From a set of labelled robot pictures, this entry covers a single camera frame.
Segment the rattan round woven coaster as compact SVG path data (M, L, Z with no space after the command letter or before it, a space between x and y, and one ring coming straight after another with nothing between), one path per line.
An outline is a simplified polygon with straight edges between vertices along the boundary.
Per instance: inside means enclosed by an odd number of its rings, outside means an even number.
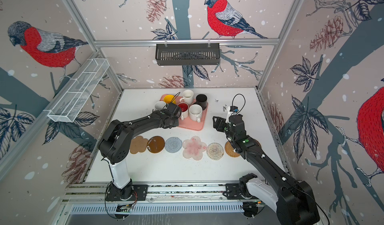
M232 158L237 158L240 156L240 154L235 152L235 149L232 147L230 142L226 142L225 144L225 152L227 153L228 156Z

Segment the blue grey woven coaster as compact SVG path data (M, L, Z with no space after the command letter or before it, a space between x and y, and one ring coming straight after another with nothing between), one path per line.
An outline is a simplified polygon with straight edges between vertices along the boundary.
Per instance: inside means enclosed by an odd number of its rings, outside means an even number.
M182 148L182 140L178 137L171 137L165 142L165 149L168 153L177 153Z

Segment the multicolour zigzag woven coaster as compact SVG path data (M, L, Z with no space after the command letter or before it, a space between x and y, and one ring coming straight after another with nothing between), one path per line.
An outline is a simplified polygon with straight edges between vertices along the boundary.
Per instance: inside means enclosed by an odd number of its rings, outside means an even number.
M224 155L224 148L218 143L211 143L208 145L206 153L210 159L218 161Z

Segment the glossy brown round coaster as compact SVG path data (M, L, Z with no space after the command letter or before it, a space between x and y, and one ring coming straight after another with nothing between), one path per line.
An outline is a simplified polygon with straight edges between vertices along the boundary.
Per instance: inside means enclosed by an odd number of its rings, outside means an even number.
M154 136L148 140L147 149L153 154L161 152L165 148L165 140L160 136Z

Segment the pink flower shaped coaster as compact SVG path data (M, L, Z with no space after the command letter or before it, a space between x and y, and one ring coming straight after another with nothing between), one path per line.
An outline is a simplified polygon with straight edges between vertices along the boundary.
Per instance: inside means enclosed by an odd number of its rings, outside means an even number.
M207 149L207 144L202 142L200 137L193 136L191 139L184 140L182 143L183 157L199 161L203 158L203 152Z

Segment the cork flower shaped coaster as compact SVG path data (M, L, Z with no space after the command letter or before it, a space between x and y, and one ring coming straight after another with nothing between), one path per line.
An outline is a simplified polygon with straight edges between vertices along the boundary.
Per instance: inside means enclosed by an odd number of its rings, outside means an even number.
M142 136L137 136L131 141L130 145L130 153L131 154L137 154L137 153L143 153L147 150L147 143L148 139L145 139Z

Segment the dark wooden round coaster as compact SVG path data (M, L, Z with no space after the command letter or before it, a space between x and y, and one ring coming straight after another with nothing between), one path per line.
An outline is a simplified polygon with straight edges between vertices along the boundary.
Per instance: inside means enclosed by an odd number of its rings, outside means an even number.
M257 140L255 140L255 145L256 145L258 148L260 148L260 149L262 148L262 147L261 147L261 144L260 144Z

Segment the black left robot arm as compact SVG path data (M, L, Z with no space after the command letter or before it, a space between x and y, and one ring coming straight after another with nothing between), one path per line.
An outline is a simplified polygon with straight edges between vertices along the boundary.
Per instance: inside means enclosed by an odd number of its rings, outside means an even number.
M109 124L99 143L99 151L112 175L112 184L107 189L110 201L136 198L126 163L132 139L152 129L178 127L181 113L182 109L178 105L170 103L142 118L126 122L113 120Z

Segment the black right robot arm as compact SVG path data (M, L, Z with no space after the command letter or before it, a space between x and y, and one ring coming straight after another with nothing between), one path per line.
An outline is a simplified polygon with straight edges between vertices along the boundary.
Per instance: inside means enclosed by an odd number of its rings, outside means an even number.
M253 174L246 176L244 197L259 198L277 214L282 225L314 225L320 221L311 186L298 182L266 155L260 143L247 135L242 115L213 117L213 127L225 133L232 148L268 182L266 185Z

